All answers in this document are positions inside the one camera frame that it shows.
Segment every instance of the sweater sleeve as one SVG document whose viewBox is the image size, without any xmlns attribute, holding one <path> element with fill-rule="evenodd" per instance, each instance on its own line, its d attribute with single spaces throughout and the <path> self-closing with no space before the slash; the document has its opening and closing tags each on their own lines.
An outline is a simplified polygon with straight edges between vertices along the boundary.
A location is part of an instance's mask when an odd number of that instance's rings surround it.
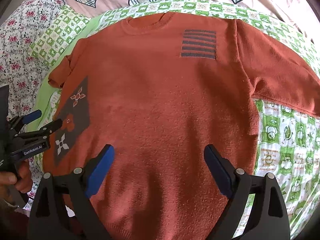
<svg viewBox="0 0 320 240">
<path fill-rule="evenodd" d="M 242 67 L 251 97 L 320 116 L 320 80 L 292 49 L 241 20 L 236 20 Z"/>
<path fill-rule="evenodd" d="M 76 66 L 80 55 L 84 51 L 86 46 L 87 39 L 80 39 L 72 53 L 68 56 L 65 56 L 60 64 L 50 73 L 48 78 L 48 83 L 54 88 L 62 88 L 63 84 L 67 80 L 68 76 L 71 74 L 73 69 Z"/>
</svg>

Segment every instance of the sweater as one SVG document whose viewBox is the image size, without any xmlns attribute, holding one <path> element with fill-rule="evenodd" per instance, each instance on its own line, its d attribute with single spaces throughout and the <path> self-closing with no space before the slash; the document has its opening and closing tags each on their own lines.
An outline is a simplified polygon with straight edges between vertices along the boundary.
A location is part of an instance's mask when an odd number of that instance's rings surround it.
<svg viewBox="0 0 320 240">
<path fill-rule="evenodd" d="M 203 150 L 252 174 L 252 98 L 320 114 L 320 81 L 293 50 L 241 20 L 191 14 L 127 18 L 81 39 L 49 83 L 62 88 L 63 125 L 44 171 L 67 174 L 113 145 L 90 200 L 114 240 L 207 237 L 227 199 Z"/>
</svg>

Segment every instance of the silver screw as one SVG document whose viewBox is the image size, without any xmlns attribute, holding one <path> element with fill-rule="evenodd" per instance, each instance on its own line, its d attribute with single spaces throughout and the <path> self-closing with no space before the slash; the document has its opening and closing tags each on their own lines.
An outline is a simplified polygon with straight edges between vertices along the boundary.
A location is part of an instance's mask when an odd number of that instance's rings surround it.
<svg viewBox="0 0 320 240">
<path fill-rule="evenodd" d="M 82 168 L 78 167 L 73 170 L 74 174 L 80 174 L 82 172 Z"/>
<path fill-rule="evenodd" d="M 43 175 L 43 177 L 44 177 L 44 179 L 48 179 L 48 178 L 51 177 L 51 174 L 50 174 L 49 172 L 47 172 L 47 173 L 45 173 L 45 174 Z"/>
<path fill-rule="evenodd" d="M 274 179 L 275 178 L 275 176 L 272 173 L 268 173 L 267 176 L 268 176 L 269 179 Z"/>
<path fill-rule="evenodd" d="M 239 175 L 243 175 L 244 174 L 244 170 L 241 168 L 236 169 L 236 173 Z"/>
</svg>

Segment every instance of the striped patch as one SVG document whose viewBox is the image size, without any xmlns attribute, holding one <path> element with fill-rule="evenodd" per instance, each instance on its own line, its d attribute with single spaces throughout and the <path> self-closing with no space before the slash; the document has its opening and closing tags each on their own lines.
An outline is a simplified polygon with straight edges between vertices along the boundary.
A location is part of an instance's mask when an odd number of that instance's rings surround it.
<svg viewBox="0 0 320 240">
<path fill-rule="evenodd" d="M 216 58 L 216 32 L 206 30 L 185 30 L 183 33 L 181 57 Z"/>
</svg>

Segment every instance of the human hand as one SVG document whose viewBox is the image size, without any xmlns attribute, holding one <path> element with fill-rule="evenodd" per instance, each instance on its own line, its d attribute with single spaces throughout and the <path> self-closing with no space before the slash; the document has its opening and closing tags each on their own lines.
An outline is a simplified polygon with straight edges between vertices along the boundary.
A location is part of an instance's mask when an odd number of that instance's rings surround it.
<svg viewBox="0 0 320 240">
<path fill-rule="evenodd" d="M 16 189 L 22 193 L 27 193 L 32 189 L 33 181 L 31 179 L 29 160 L 21 162 L 18 174 L 21 179 L 17 182 L 17 177 L 13 173 L 6 171 L 0 172 L 0 198 L 3 198 L 10 204 L 14 204 L 14 202 L 8 193 L 7 185 L 14 184 Z"/>
</svg>

